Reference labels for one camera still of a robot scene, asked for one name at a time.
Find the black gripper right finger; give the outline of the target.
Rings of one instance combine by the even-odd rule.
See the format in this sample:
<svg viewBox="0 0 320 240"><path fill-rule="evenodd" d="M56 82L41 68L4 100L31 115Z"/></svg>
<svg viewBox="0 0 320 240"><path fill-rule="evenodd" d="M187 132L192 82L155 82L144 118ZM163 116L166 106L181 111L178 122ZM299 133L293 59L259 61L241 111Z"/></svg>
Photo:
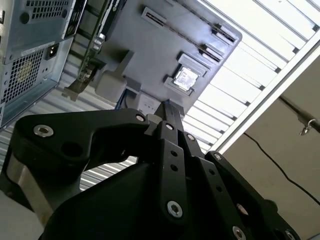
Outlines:
<svg viewBox="0 0 320 240"><path fill-rule="evenodd" d="M196 223L202 236L212 230L218 240L300 239L276 205L263 198L220 153L202 153L195 137L184 131L175 107L172 120L186 154L186 169L195 190Z"/></svg>

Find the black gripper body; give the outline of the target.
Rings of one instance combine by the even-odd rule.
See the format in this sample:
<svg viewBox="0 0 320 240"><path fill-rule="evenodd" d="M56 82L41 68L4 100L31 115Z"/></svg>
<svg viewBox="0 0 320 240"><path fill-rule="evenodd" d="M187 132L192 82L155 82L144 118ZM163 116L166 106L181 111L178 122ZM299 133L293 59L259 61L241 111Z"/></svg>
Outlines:
<svg viewBox="0 0 320 240"><path fill-rule="evenodd" d="M133 165L64 202L44 240L200 240L195 189L182 159Z"/></svg>

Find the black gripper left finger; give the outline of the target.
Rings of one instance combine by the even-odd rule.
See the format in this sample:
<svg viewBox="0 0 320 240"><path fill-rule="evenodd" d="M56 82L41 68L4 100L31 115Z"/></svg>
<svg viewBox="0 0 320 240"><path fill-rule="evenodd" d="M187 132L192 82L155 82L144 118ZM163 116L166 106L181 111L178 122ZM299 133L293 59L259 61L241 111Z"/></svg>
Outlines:
<svg viewBox="0 0 320 240"><path fill-rule="evenodd" d="M11 182L45 228L64 202L131 166L185 161L173 107L25 116L11 137Z"/></svg>

